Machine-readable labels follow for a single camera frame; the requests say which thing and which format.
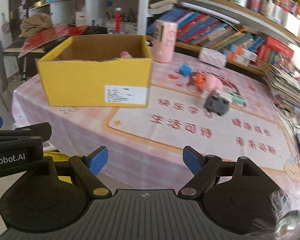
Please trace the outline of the dark grey toy car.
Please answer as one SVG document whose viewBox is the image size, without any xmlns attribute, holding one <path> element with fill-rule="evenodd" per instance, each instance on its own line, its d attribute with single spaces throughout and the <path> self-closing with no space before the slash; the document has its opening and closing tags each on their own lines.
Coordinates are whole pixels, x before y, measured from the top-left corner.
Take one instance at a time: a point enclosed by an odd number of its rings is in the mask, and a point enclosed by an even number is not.
<svg viewBox="0 0 300 240">
<path fill-rule="evenodd" d="M 218 93 L 211 93 L 207 98 L 204 107 L 208 112 L 216 113 L 219 116 L 225 115 L 230 109 L 231 101 Z"/>
</svg>

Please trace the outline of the white charger plug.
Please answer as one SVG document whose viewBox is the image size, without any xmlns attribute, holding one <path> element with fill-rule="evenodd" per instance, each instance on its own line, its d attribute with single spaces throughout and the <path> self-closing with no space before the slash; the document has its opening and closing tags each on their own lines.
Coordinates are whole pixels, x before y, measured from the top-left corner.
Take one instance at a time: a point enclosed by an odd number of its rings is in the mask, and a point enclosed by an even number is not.
<svg viewBox="0 0 300 240">
<path fill-rule="evenodd" d="M 216 92 L 216 94 L 218 95 L 219 98 L 224 99 L 229 104 L 232 103 L 232 95 L 230 93 L 226 93 L 222 90 L 216 90 L 215 92 Z"/>
</svg>

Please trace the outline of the green crocodile hair clip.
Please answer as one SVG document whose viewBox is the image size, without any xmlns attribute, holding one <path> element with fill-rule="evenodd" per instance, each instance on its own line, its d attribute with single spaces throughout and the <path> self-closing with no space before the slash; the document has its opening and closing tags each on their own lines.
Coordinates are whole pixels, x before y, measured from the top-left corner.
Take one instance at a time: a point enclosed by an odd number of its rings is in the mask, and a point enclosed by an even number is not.
<svg viewBox="0 0 300 240">
<path fill-rule="evenodd" d="M 243 97 L 241 97 L 240 95 L 236 94 L 236 93 L 230 93 L 232 100 L 242 106 L 246 106 L 246 101 Z"/>
</svg>

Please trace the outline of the pink plush toy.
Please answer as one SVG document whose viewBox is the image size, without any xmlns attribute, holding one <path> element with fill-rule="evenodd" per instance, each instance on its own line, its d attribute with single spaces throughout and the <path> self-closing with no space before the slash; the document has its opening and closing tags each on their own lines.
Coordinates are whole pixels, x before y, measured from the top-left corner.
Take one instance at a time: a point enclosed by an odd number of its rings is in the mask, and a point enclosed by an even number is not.
<svg viewBox="0 0 300 240">
<path fill-rule="evenodd" d="M 208 90 L 210 92 L 214 92 L 215 90 L 222 90 L 223 84 L 221 80 L 215 77 L 213 74 L 204 73 L 203 83 L 200 88 L 202 90 Z"/>
</svg>

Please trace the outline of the orange plastic clip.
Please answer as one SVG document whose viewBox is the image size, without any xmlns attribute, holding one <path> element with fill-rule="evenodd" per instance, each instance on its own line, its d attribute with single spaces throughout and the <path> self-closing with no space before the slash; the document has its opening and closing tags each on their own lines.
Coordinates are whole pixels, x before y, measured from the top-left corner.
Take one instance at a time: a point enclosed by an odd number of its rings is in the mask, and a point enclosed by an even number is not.
<svg viewBox="0 0 300 240">
<path fill-rule="evenodd" d="M 204 73 L 198 73 L 196 75 L 196 79 L 195 79 L 195 86 L 196 86 L 196 88 L 201 88 L 204 83 L 205 83 L 205 75 L 204 75 Z"/>
</svg>

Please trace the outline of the blue plastic toy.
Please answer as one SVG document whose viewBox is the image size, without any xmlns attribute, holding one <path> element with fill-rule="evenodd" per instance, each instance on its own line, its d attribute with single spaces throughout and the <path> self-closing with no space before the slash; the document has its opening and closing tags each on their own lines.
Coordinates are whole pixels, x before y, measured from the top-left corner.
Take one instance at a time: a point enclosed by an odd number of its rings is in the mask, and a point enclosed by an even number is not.
<svg viewBox="0 0 300 240">
<path fill-rule="evenodd" d="M 178 73 L 184 77 L 189 77 L 192 72 L 193 72 L 192 68 L 190 67 L 189 64 L 186 63 L 182 63 L 178 69 Z"/>
</svg>

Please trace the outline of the pink cartoon table mat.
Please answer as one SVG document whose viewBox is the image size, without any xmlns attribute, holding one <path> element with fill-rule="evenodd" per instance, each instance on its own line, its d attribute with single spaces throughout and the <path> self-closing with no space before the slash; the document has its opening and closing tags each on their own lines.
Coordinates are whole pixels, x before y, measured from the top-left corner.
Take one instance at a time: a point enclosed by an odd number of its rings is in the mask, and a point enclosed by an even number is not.
<svg viewBox="0 0 300 240">
<path fill-rule="evenodd" d="M 213 74 L 245 104 L 233 103 L 224 116 L 207 112 L 189 80 L 178 74 L 182 63 Z M 248 157 L 300 201 L 297 149 L 264 84 L 179 53 L 169 64 L 154 63 L 152 70 L 145 108 L 51 107 L 36 75 L 13 93 L 15 123 L 50 123 L 51 144 L 69 156 L 107 146 L 103 172 L 138 189 L 179 190 L 192 178 L 182 159 L 188 145 L 227 161 Z"/>
</svg>

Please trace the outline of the brown cloth bundle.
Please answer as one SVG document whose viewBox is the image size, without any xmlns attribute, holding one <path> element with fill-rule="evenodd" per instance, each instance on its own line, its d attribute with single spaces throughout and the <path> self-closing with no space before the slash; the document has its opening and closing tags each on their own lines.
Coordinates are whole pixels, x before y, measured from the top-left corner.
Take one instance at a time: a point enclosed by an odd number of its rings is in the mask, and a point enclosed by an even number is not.
<svg viewBox="0 0 300 240">
<path fill-rule="evenodd" d="M 40 12 L 22 20 L 20 25 L 21 36 L 24 38 L 32 37 L 51 27 L 53 27 L 51 16 Z"/>
</svg>

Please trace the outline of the red paper sheets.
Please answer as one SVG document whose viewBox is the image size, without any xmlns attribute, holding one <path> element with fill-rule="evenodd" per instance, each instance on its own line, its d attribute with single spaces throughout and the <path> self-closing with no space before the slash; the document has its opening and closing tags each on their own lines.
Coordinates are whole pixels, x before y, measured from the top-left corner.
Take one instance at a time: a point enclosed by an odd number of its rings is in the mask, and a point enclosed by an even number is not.
<svg viewBox="0 0 300 240">
<path fill-rule="evenodd" d="M 45 29 L 27 38 L 22 46 L 22 50 L 34 50 L 64 36 L 81 35 L 87 27 L 87 25 L 79 27 L 67 27 L 66 25 L 60 24 L 55 25 L 52 28 Z"/>
</svg>

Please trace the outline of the white quilted handbag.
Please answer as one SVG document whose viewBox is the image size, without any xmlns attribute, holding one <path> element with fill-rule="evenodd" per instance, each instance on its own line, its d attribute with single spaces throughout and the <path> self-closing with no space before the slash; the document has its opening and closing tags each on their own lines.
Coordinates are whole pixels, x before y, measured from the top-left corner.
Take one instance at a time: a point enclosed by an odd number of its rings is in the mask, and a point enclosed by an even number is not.
<svg viewBox="0 0 300 240">
<path fill-rule="evenodd" d="M 227 63 L 227 59 L 224 54 L 204 47 L 201 48 L 198 59 L 203 63 L 207 63 L 219 69 L 225 68 Z"/>
</svg>

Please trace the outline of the stack of magazines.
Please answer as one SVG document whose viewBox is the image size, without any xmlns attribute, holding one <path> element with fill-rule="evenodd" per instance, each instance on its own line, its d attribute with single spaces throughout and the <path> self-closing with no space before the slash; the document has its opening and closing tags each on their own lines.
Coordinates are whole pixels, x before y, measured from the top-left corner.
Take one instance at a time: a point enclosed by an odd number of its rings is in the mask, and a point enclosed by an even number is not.
<svg viewBox="0 0 300 240">
<path fill-rule="evenodd" d="M 264 80 L 273 97 L 300 108 L 300 82 L 276 67 L 270 66 L 265 71 Z"/>
</svg>

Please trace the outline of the orange white box lower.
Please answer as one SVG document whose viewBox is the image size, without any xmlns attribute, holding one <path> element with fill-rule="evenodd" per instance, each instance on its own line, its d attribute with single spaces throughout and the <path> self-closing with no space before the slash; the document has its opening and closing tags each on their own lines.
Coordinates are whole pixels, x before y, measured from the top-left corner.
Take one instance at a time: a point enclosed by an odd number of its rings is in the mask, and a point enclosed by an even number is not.
<svg viewBox="0 0 300 240">
<path fill-rule="evenodd" d="M 228 60 L 235 61 L 237 63 L 243 64 L 243 65 L 246 65 L 246 66 L 248 66 L 249 63 L 250 63 L 249 59 L 246 59 L 245 57 L 243 57 L 241 55 L 238 55 L 238 54 L 235 54 L 231 51 L 225 50 L 225 51 L 223 51 L 223 54 L 226 56 L 226 58 Z"/>
</svg>

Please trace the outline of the pink plush in box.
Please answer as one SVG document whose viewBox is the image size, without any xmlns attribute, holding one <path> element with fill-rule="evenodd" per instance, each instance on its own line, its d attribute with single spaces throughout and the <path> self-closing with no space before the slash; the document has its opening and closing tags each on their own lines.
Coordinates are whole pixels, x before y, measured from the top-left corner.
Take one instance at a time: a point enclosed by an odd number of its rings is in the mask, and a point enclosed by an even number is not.
<svg viewBox="0 0 300 240">
<path fill-rule="evenodd" d="M 120 54 L 120 58 L 122 58 L 122 59 L 132 59 L 133 57 L 130 55 L 129 52 L 123 51 L 123 52 Z"/>
</svg>

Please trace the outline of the red book set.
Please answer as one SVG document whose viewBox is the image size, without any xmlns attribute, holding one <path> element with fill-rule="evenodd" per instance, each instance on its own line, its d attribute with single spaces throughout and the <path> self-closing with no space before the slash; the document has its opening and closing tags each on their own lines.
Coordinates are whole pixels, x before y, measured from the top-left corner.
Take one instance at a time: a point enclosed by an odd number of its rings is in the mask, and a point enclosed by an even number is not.
<svg viewBox="0 0 300 240">
<path fill-rule="evenodd" d="M 294 51 L 277 39 L 267 36 L 263 44 L 257 50 L 255 65 L 261 63 L 271 64 L 275 67 L 280 65 L 287 67 L 294 55 Z"/>
</svg>

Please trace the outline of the row of leaning books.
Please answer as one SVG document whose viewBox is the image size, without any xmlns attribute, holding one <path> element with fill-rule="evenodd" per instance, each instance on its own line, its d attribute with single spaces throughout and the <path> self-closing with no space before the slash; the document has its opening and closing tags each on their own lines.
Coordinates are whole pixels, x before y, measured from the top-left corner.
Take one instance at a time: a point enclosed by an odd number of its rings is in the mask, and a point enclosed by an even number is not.
<svg viewBox="0 0 300 240">
<path fill-rule="evenodd" d="M 176 23 L 177 41 L 218 51 L 235 52 L 242 48 L 256 53 L 266 41 L 247 27 L 237 28 L 216 16 L 181 7 L 173 7 L 148 20 L 147 35 L 154 36 L 156 20 Z"/>
</svg>

